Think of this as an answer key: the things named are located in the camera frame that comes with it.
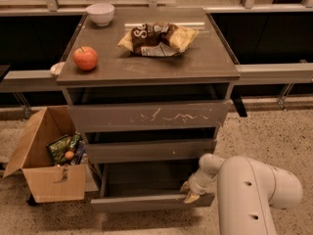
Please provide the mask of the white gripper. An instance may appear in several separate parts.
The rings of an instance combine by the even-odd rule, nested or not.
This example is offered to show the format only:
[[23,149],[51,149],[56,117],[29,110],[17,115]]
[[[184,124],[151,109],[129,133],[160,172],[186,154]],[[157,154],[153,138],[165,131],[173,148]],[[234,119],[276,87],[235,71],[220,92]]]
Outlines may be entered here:
[[184,203],[191,204],[197,201],[200,197],[199,195],[205,194],[208,186],[213,183],[216,178],[216,174],[206,173],[198,169],[189,177],[188,182],[185,181],[180,188],[181,193],[187,194],[189,189],[191,191],[187,194]]

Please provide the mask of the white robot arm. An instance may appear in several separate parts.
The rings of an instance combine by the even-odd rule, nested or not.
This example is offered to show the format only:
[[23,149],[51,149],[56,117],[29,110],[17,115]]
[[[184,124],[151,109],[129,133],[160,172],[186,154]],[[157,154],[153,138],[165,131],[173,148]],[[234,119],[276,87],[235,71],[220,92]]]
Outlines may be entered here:
[[277,235],[271,209],[297,206],[303,198],[299,179],[289,171],[242,156],[222,159],[205,154],[181,186],[186,204],[217,183],[220,235]]

